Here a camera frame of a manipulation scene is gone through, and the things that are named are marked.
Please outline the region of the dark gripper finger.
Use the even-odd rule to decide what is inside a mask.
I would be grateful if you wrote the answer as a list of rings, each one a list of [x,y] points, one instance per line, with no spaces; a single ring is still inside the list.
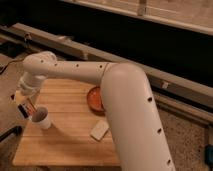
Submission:
[[[37,109],[36,109],[36,107],[34,106],[34,104],[32,103],[31,99],[30,99],[30,98],[27,98],[27,101],[28,101],[28,103],[32,106],[33,110],[34,110],[35,112],[37,112]]]

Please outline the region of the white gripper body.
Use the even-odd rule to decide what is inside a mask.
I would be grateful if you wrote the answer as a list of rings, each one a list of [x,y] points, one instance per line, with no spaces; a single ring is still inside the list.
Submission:
[[[23,75],[18,83],[19,90],[24,96],[33,96],[44,82],[43,76]]]

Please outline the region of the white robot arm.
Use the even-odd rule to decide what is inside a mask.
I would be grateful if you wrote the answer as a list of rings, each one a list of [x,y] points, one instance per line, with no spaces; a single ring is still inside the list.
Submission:
[[[132,63],[59,61],[50,51],[23,60],[23,95],[33,95],[47,78],[78,80],[100,87],[122,171],[176,171],[144,70]]]

